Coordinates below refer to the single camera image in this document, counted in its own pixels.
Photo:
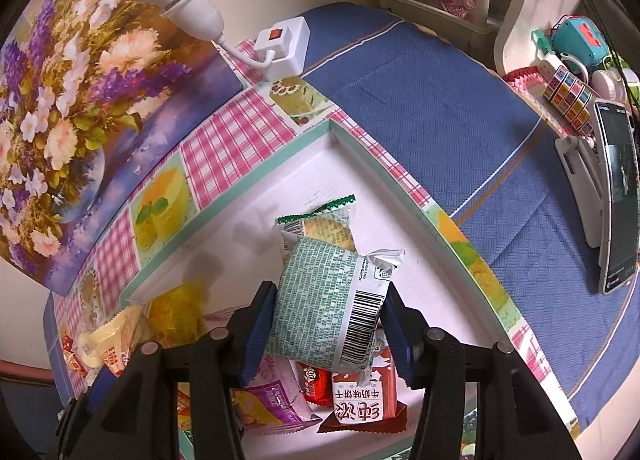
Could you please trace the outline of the colourful rubik cube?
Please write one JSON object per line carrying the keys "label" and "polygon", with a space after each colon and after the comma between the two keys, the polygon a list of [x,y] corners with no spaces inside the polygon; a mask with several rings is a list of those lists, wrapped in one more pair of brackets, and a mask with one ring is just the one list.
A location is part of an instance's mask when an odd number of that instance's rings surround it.
{"label": "colourful rubik cube", "polygon": [[592,137],[589,105],[593,100],[591,89],[575,76],[562,62],[541,61],[538,71],[546,80],[544,99],[556,113],[570,135]]}

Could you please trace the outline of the smartphone on stand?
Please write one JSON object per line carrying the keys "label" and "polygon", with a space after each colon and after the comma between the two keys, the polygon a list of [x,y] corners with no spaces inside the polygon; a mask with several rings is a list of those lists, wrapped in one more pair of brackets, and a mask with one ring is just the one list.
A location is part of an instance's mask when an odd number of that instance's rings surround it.
{"label": "smartphone on stand", "polygon": [[599,290],[608,295],[631,284],[639,253],[639,171],[634,133],[626,108],[594,102],[592,121],[603,189]]}

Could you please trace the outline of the white phone stand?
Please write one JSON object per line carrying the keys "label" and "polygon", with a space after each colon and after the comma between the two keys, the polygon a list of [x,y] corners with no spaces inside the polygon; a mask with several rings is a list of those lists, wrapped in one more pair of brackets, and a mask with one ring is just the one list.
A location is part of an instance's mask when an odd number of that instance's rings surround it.
{"label": "white phone stand", "polygon": [[599,157],[586,137],[558,138],[554,146],[574,193],[586,242],[596,249],[602,240],[604,206]]}

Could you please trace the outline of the pale green barcode packet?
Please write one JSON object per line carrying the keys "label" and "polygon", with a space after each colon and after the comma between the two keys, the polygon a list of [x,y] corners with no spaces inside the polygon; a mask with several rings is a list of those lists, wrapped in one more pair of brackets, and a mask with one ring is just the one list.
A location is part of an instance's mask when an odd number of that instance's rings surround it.
{"label": "pale green barcode packet", "polygon": [[266,352],[334,373],[372,360],[378,318],[403,250],[367,255],[301,238],[285,263]]}

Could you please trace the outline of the white power socket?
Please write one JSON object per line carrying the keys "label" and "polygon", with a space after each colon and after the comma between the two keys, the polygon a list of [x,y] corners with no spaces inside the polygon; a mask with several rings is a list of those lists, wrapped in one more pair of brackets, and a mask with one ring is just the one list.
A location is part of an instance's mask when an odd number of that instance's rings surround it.
{"label": "white power socket", "polygon": [[310,30],[303,16],[280,21],[262,30],[255,42],[254,53],[260,61],[266,61],[274,52],[271,63],[262,70],[268,82],[299,76],[305,68]]}

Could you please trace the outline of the checkered food print tablecloth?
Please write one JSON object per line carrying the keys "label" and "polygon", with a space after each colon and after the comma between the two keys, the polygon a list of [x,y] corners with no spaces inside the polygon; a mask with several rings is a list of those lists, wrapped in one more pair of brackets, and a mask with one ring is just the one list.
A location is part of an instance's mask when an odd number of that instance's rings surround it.
{"label": "checkered food print tablecloth", "polygon": [[290,88],[226,56],[186,72],[91,160],[91,183],[47,271],[44,338],[58,396],[86,388],[82,332],[196,282],[211,310],[249,303],[282,271],[280,216],[353,195],[361,253],[401,249],[405,303],[463,342],[510,339],[573,435],[639,356],[639,289],[599,291],[538,115],[465,53],[382,10],[306,13]]}

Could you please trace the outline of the brown milk biscuit packet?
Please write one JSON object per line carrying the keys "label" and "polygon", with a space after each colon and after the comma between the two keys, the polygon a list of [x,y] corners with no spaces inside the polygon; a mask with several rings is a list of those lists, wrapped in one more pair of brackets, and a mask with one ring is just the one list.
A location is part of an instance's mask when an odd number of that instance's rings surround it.
{"label": "brown milk biscuit packet", "polygon": [[357,374],[332,374],[333,410],[320,424],[319,434],[405,431],[408,407],[398,400],[395,362],[381,327],[375,331],[372,362],[364,373],[368,376],[363,381]]}

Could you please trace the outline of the small red candy packet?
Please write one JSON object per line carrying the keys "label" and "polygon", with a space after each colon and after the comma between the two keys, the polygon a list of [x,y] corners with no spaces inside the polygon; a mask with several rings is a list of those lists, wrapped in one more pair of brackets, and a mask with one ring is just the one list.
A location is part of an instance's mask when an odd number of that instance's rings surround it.
{"label": "small red candy packet", "polygon": [[332,373],[326,369],[296,364],[300,389],[306,402],[323,408],[333,407]]}

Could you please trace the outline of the white teal-rimmed tray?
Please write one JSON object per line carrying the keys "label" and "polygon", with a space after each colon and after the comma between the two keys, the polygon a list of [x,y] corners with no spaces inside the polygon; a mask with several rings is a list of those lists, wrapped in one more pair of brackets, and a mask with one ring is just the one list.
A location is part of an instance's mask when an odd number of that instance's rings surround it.
{"label": "white teal-rimmed tray", "polygon": [[302,238],[344,251],[404,255],[393,272],[402,300],[459,341],[490,346],[508,333],[473,275],[474,255],[434,203],[419,204],[345,127],[324,122],[295,138],[197,213],[122,291],[143,304],[196,281],[217,313],[278,281]]}

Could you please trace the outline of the pink swiss roll packet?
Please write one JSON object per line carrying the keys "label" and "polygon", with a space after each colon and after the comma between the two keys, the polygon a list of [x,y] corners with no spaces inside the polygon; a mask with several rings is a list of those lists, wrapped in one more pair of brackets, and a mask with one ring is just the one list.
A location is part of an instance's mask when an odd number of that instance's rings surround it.
{"label": "pink swiss roll packet", "polygon": [[254,379],[232,390],[231,400],[244,431],[255,435],[295,433],[320,423],[286,358],[262,357]]}

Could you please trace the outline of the yellow snack packet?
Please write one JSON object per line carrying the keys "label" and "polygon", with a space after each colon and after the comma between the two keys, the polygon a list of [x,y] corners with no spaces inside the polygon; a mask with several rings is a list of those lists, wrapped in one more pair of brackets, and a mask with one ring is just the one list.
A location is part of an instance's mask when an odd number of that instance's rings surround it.
{"label": "yellow snack packet", "polygon": [[180,284],[153,298],[145,314],[153,339],[164,348],[196,342],[207,300],[208,291],[201,281]]}

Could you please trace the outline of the floral painting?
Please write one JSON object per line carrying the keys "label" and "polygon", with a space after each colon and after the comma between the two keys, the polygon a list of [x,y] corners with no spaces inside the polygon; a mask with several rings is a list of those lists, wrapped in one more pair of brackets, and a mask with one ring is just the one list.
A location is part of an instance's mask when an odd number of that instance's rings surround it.
{"label": "floral painting", "polygon": [[242,85],[141,0],[1,0],[1,255],[66,294],[129,195]]}

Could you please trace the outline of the gold swiss roll packet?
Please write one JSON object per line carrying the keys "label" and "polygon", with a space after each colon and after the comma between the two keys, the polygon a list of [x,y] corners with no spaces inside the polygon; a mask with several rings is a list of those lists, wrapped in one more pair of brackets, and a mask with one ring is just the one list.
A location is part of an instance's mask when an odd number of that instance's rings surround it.
{"label": "gold swiss roll packet", "polygon": [[77,339],[77,355],[88,368],[106,367],[121,376],[134,350],[149,341],[153,332],[141,305],[129,305],[107,323]]}

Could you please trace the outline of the teal toy box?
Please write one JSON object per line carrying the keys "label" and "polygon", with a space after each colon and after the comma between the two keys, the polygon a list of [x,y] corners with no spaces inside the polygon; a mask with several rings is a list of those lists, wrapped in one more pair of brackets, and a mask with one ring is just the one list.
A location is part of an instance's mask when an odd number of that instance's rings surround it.
{"label": "teal toy box", "polygon": [[610,47],[597,25],[586,16],[564,16],[550,30],[554,52],[562,58],[569,56],[571,70],[585,71],[588,75],[601,68],[610,54]]}

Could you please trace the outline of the green-edged cracker packet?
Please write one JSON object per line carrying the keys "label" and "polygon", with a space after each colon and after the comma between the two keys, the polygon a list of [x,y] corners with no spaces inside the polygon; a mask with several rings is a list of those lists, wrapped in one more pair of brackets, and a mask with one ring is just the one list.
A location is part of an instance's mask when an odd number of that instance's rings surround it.
{"label": "green-edged cracker packet", "polygon": [[355,205],[355,195],[349,194],[326,202],[308,213],[279,217],[276,226],[282,238],[283,263],[288,261],[301,238],[313,238],[355,252],[355,240],[350,229]]}

